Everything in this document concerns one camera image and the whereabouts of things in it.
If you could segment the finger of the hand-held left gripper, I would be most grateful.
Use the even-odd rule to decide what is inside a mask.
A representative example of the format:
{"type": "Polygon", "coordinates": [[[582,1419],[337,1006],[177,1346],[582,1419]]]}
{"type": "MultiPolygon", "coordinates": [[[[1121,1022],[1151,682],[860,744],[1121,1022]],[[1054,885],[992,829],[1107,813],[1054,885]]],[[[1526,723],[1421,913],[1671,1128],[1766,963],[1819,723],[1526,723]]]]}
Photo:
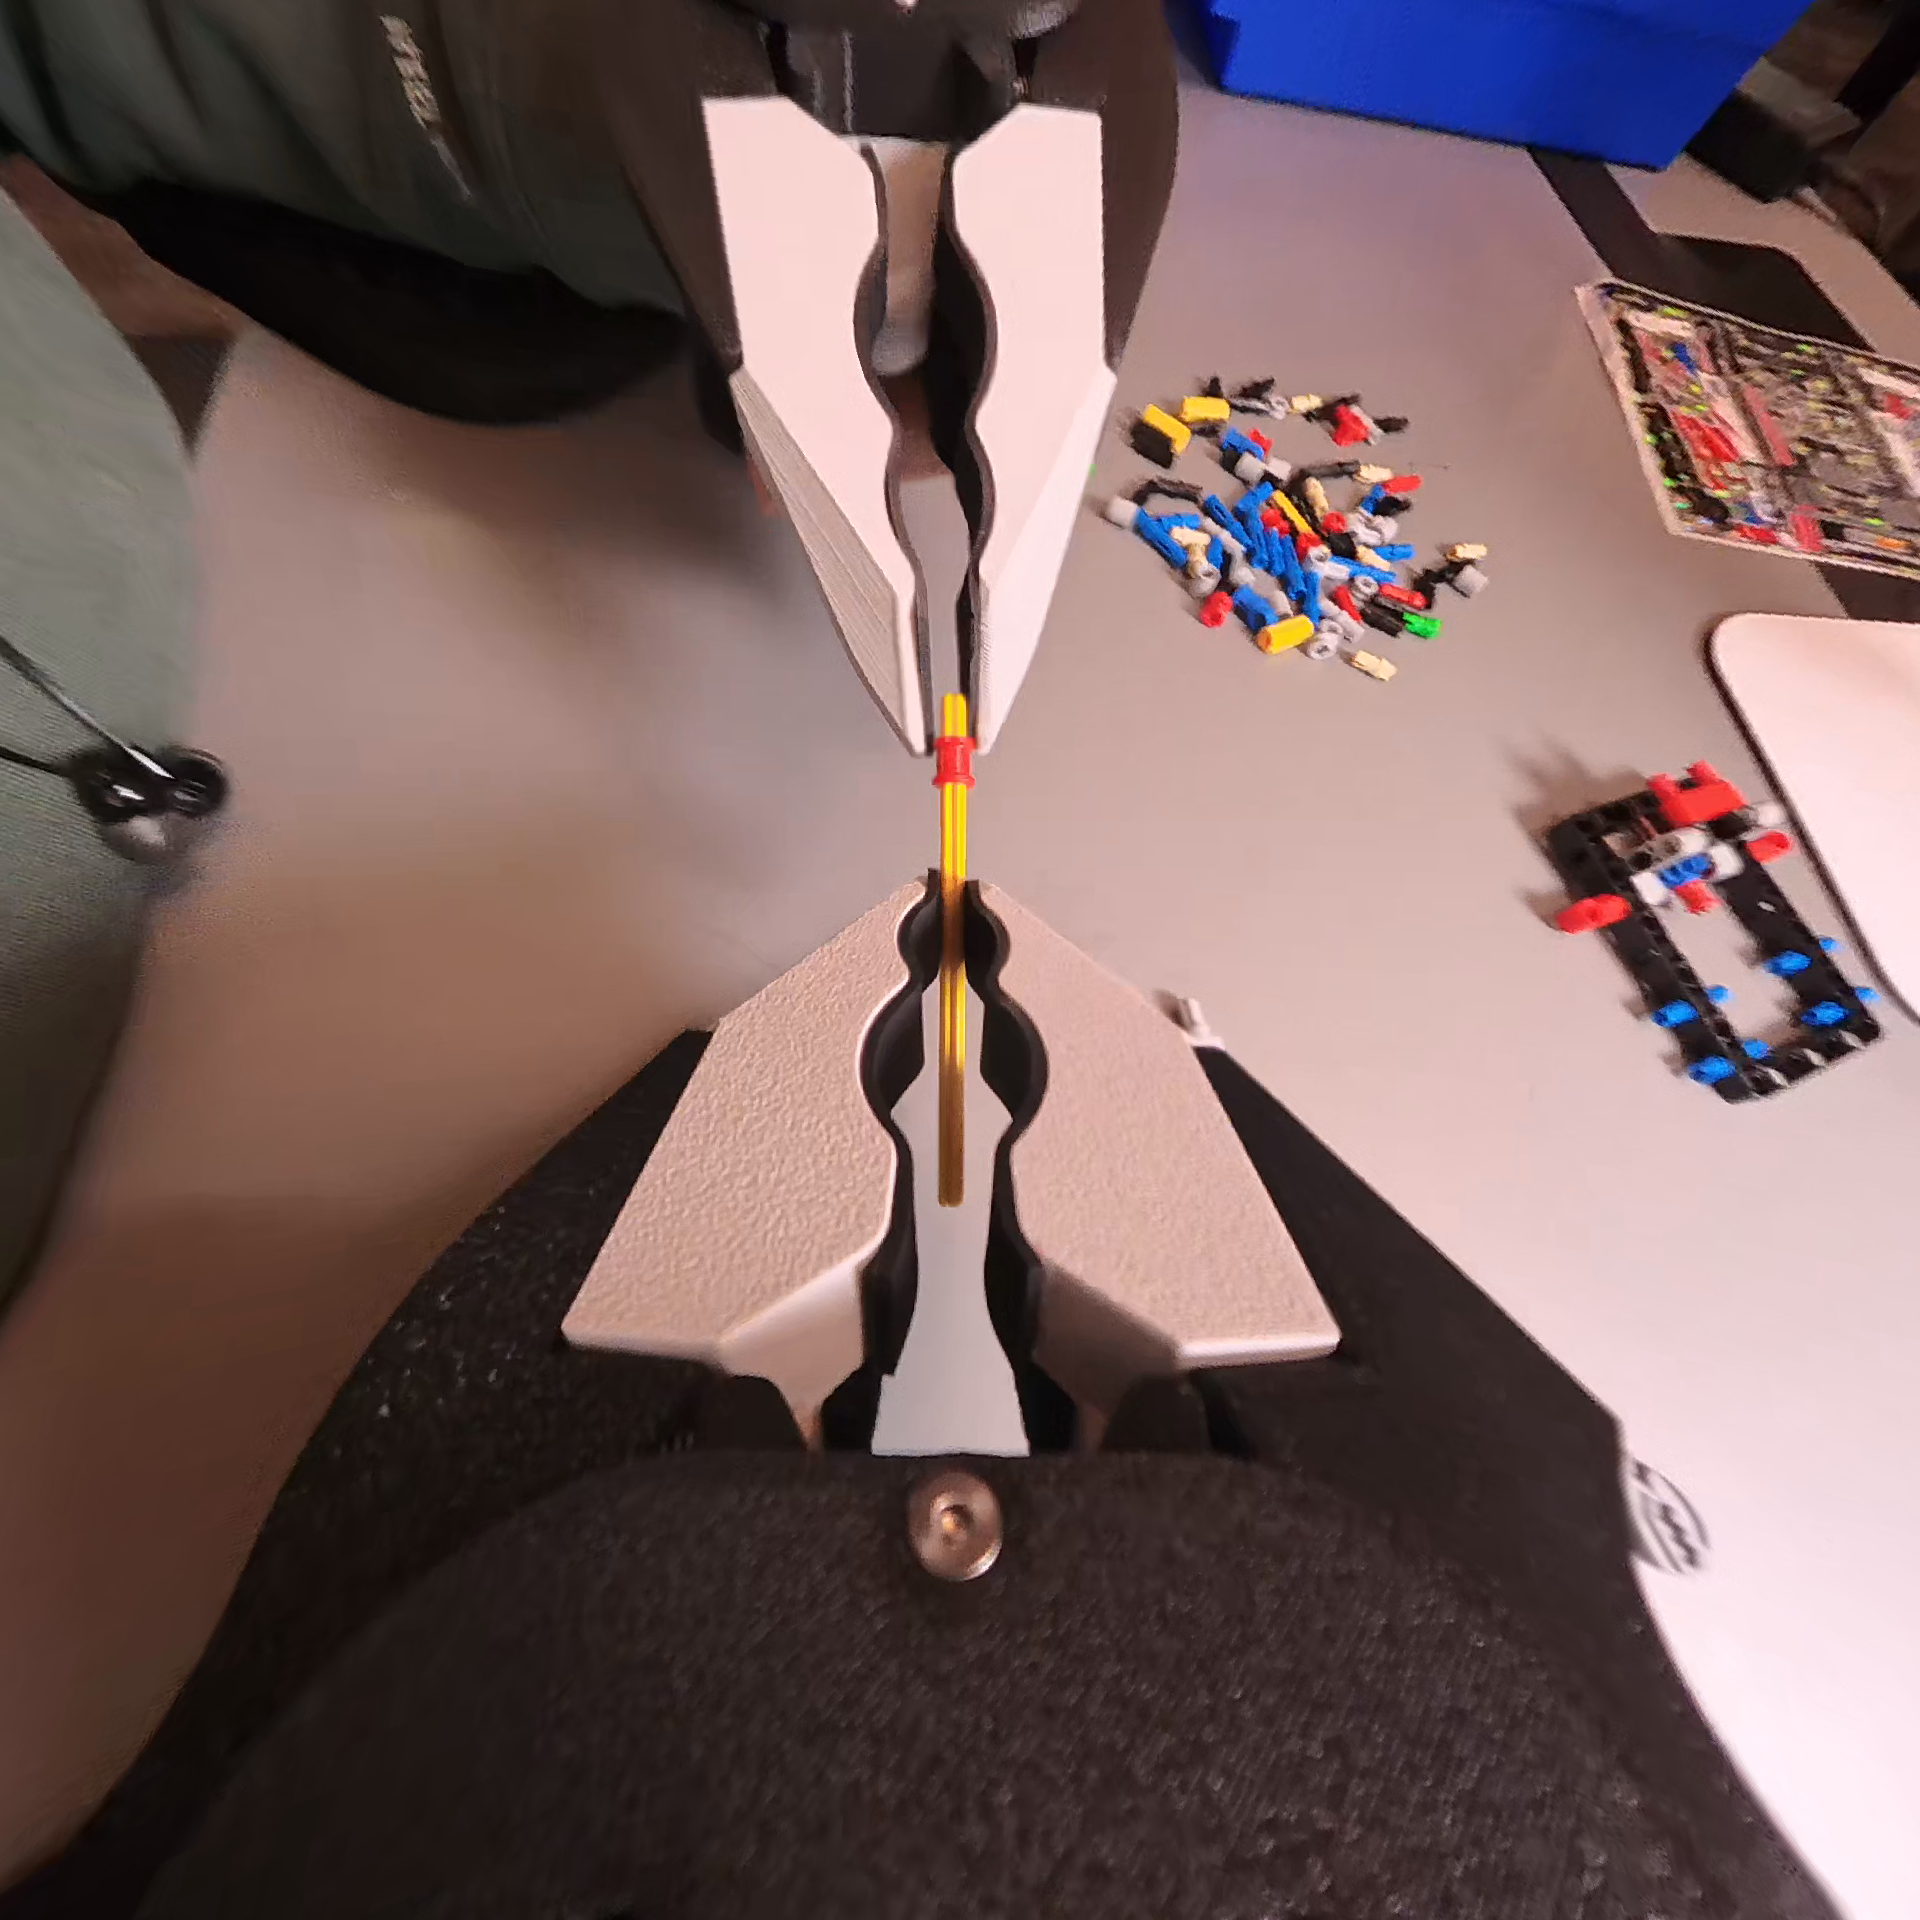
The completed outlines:
{"type": "Polygon", "coordinates": [[[920,566],[900,531],[904,430],[884,390],[928,347],[947,145],[837,134],[788,98],[708,100],[739,366],[727,386],[832,625],[904,749],[931,749],[920,566]]]}
{"type": "Polygon", "coordinates": [[[957,635],[973,739],[996,740],[1040,646],[1116,389],[1097,117],[1022,102],[957,149],[936,262],[972,531],[957,635]]]}

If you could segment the cluster of grey discs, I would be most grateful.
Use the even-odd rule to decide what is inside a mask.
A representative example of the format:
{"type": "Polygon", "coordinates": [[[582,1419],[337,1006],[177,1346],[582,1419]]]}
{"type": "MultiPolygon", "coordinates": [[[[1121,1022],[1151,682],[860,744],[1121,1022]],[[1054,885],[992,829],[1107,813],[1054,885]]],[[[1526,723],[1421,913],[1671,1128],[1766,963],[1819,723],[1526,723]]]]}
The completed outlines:
{"type": "Polygon", "coordinates": [[[1633,1556],[1671,1578],[1701,1578],[1711,1565],[1705,1521],[1683,1488],[1639,1457],[1622,1460],[1622,1507],[1633,1556]]]}

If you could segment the blue plastic bin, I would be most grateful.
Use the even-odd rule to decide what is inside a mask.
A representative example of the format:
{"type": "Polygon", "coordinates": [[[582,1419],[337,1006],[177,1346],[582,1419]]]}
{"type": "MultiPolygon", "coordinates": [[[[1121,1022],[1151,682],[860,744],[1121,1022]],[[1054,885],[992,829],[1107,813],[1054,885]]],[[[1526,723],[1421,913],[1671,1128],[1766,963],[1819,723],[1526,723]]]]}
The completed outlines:
{"type": "Polygon", "coordinates": [[[1211,82],[1662,170],[1806,3],[1198,3],[1211,82]]]}

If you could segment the colourful sticker sheet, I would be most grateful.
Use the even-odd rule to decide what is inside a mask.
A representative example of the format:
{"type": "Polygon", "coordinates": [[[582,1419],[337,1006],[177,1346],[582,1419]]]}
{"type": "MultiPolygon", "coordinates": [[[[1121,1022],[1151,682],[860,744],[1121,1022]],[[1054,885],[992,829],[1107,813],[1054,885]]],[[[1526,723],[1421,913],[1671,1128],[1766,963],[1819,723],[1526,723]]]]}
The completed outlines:
{"type": "Polygon", "coordinates": [[[1575,304],[1676,538],[1918,579],[1918,370],[1621,278],[1575,304]]]}

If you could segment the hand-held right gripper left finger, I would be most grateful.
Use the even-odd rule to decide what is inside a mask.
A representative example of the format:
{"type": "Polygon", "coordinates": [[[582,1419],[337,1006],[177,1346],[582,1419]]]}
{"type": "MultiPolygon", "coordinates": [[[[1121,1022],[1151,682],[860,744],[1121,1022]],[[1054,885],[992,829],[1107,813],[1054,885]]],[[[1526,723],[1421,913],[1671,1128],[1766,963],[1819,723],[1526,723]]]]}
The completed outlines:
{"type": "Polygon", "coordinates": [[[758,1378],[813,1444],[873,1441],[918,1292],[895,1106],[940,958],[925,875],[717,1022],[565,1313],[572,1349],[758,1378]]]}

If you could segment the pile of small lego pieces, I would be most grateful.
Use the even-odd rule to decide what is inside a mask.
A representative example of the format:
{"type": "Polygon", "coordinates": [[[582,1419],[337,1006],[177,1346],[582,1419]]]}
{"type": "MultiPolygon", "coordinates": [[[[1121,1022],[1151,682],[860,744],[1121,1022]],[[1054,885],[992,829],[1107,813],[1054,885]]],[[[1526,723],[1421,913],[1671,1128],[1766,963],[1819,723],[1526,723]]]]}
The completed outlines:
{"type": "Polygon", "coordinates": [[[1120,418],[1140,477],[1099,515],[1144,545],[1196,621],[1267,658],[1336,664],[1376,685],[1396,645],[1432,645],[1451,602],[1491,580],[1484,541],[1405,539],[1425,477],[1403,465],[1407,421],[1358,390],[1208,380],[1120,418]]]}

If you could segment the white book stand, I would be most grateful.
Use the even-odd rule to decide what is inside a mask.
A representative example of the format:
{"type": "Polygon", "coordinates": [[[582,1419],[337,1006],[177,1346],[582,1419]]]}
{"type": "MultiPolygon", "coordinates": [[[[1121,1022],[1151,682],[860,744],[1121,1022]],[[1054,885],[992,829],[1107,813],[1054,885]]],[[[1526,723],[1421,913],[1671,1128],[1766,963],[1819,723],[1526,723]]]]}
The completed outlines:
{"type": "Polygon", "coordinates": [[[1708,661],[1876,980],[1916,1022],[1916,621],[1740,612],[1708,661]]]}

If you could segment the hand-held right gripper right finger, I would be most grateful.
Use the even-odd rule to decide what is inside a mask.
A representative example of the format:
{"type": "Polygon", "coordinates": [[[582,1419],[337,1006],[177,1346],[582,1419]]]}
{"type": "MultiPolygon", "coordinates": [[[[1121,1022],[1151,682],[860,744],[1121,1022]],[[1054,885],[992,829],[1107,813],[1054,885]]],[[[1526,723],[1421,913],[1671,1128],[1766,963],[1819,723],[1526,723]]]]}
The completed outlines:
{"type": "Polygon", "coordinates": [[[1336,1320],[1208,1045],[981,881],[967,980],[1006,1110],[983,1284],[1027,1444],[1073,1450],[1147,1382],[1333,1355],[1336,1320]]]}

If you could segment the black lego frame assembly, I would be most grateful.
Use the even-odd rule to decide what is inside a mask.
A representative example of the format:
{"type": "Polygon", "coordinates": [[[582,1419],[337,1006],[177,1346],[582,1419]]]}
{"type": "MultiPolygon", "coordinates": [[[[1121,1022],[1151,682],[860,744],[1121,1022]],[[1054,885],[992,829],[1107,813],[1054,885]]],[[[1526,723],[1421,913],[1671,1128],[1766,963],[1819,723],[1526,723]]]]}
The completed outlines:
{"type": "Polygon", "coordinates": [[[1565,892],[1551,924],[1609,947],[1685,1080],[1724,1105],[1776,1098],[1884,1037],[1878,995],[1848,978],[1839,941],[1776,877],[1795,851],[1785,808],[1749,798],[1705,758],[1543,829],[1565,892]],[[1731,989],[1691,965],[1679,928],[1701,918],[1728,922],[1749,963],[1787,995],[1777,1037],[1743,1034],[1725,1010],[1731,989]]]}

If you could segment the person's left forearm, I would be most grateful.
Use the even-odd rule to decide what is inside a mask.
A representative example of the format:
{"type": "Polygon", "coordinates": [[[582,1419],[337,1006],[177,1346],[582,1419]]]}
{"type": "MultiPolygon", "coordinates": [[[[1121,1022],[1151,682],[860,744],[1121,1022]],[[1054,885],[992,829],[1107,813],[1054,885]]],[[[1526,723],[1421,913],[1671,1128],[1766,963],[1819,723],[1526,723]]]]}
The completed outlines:
{"type": "Polygon", "coordinates": [[[1,8],[4,150],[133,232],[255,211],[683,310],[579,3],[1,8]]]}

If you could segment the yellow lego axle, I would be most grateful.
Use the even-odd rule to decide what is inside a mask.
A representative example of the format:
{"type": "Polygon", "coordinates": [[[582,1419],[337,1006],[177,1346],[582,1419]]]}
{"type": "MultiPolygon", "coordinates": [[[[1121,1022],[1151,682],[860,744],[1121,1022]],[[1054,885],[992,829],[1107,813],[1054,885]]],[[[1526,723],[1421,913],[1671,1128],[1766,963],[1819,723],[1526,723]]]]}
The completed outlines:
{"type": "MultiPolygon", "coordinates": [[[[943,696],[940,734],[968,728],[968,702],[963,692],[943,696]]],[[[957,1209],[967,1185],[967,1050],[968,1050],[968,980],[967,980],[967,885],[968,885],[968,790],[940,788],[940,1133],[936,1133],[936,1198],[940,1208],[957,1209]]]]}

